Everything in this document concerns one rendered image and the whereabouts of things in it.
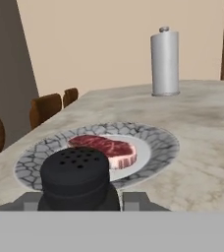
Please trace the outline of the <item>black shaker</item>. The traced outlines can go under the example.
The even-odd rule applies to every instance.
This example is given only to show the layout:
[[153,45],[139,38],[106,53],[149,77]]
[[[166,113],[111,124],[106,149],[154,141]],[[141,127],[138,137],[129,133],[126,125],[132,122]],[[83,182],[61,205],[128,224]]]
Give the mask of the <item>black shaker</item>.
[[40,169],[39,211],[119,211],[108,157],[92,148],[68,148],[48,157]]

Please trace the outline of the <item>raw red steak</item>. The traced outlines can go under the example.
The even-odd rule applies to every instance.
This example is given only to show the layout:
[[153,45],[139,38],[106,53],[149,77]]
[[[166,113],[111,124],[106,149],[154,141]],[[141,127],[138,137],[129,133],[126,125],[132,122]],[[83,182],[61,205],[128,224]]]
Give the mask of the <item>raw red steak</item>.
[[124,169],[137,161],[137,149],[123,141],[111,140],[97,135],[80,135],[68,141],[70,147],[89,147],[103,152],[112,169]]

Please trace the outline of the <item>grey patterned plate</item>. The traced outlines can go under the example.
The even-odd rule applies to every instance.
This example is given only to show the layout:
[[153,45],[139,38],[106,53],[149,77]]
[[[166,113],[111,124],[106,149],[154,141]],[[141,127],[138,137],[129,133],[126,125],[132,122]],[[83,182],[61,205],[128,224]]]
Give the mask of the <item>grey patterned plate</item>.
[[180,144],[170,132],[135,122],[109,122],[87,125],[47,137],[23,152],[14,174],[30,189],[41,190],[40,168],[54,153],[68,147],[68,141],[79,135],[96,135],[132,144],[137,161],[124,169],[110,170],[110,180],[119,188],[145,181],[169,165],[178,155]]

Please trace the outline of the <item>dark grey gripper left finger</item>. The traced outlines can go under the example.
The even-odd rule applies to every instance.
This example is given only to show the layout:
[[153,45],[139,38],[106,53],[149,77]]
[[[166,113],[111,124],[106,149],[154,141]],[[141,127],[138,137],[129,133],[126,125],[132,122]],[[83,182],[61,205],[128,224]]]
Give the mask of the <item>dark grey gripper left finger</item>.
[[0,211],[36,211],[41,192],[27,192],[14,202],[0,205]]

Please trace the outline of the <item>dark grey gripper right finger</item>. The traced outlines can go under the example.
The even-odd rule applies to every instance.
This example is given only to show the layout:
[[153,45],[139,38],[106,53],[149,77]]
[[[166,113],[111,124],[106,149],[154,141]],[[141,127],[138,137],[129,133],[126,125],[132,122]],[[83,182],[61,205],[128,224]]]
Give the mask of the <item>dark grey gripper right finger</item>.
[[166,212],[167,209],[149,200],[145,192],[122,192],[119,196],[123,212]]

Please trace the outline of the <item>white paper towel roll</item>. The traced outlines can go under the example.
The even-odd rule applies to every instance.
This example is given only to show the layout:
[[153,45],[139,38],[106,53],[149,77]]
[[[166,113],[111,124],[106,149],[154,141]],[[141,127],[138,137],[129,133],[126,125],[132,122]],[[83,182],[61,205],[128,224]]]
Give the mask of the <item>white paper towel roll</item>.
[[178,95],[179,33],[161,27],[150,38],[152,95]]

